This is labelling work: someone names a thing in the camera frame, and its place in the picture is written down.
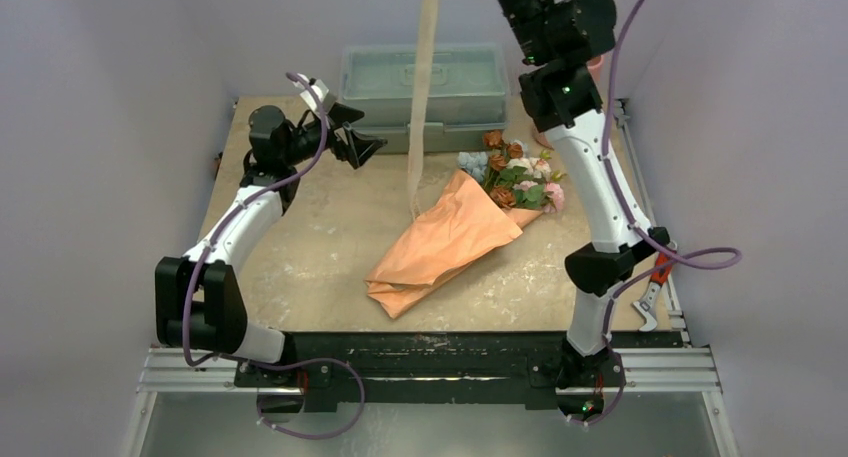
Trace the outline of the beige ribbon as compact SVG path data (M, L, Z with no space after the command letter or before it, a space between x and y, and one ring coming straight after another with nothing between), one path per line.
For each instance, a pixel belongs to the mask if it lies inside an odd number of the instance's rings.
M412 220L417 219L421 213L418 189L424 168L424 127L431 87L439 7L440 0L422 0L419 15L406 178L408 207Z

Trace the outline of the orange wrapping paper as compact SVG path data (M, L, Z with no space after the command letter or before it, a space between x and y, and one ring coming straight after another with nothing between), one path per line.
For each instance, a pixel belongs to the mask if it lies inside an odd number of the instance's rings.
M396 319L489 252L510 244L540 210L502 209L457 170L365 278L367 296Z

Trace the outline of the artificial flower bouquet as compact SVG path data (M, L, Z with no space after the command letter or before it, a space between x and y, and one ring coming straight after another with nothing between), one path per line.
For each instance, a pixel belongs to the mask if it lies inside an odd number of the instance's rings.
M460 152L457 164L503 209L558 213L565 207L564 174L549 163L550 153L532 155L525 143L508 140L500 130L482 136L485 150Z

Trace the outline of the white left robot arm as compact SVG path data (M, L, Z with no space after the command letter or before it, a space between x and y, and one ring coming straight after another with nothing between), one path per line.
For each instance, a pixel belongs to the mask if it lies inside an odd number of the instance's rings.
M285 333L249 320L237 275L293 203L303 175L297 165L311 168L330 151L357 169L386 145L386 140L354 129L363 116L340 103L308 109L298 122L272 105L251 113L250 148L230 207L190 250L180 257L164 257L155 267L156 335L161 344L259 362L260 374L275 386L295 379L298 359L284 350Z

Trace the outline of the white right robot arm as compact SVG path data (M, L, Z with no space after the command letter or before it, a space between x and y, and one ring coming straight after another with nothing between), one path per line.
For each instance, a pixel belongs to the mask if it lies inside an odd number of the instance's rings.
M609 354L617 291L671 238L650 222L627 185L587 68L615 47L614 0L497 2L533 68L519 77L524 109L565 165L589 222L589 243L564 260L576 296L561 369L569 381L584 384Z

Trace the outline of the pink cylindrical vase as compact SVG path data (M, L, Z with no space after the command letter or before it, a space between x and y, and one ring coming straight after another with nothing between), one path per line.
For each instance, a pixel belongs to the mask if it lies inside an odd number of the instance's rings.
M595 58L589 60L586 64L587 70L589 71L598 91L600 91L600 88L601 88L601 73L602 73L602 69L603 69L603 64L604 64L604 55L595 57ZM545 135L542 132L538 131L537 129L534 129L532 135L533 135L535 142L538 143L540 146L542 146L545 149L550 149L550 150L553 149L553 147L548 142L547 138L545 137Z

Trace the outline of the green plastic toolbox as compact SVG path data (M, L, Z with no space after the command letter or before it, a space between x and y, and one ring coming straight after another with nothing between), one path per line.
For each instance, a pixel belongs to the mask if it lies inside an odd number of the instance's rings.
M364 112L354 128L387 142L382 154L409 149L415 79L414 45L350 46L342 57L340 100ZM482 135L503 130L510 87L501 47L438 44L424 119L424 151L482 151Z

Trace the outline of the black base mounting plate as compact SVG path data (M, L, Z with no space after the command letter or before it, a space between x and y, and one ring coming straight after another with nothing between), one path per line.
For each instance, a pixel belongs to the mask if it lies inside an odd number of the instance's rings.
M290 397L307 412L342 403L518 405L594 416L639 372L662 370L683 349L671 332L616 332L581 357L563 331L295 332L277 364L209 361L227 390Z

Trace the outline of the red handled wrench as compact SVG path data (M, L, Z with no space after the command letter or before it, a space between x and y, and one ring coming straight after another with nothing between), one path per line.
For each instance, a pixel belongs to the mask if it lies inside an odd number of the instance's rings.
M645 292L639 300L632 304L634 310L642 317L643 324L639 332L652 332L657 328L656 303L660 292L667 283L673 263L672 259L665 253L658 252L654 263L655 270L648 279Z

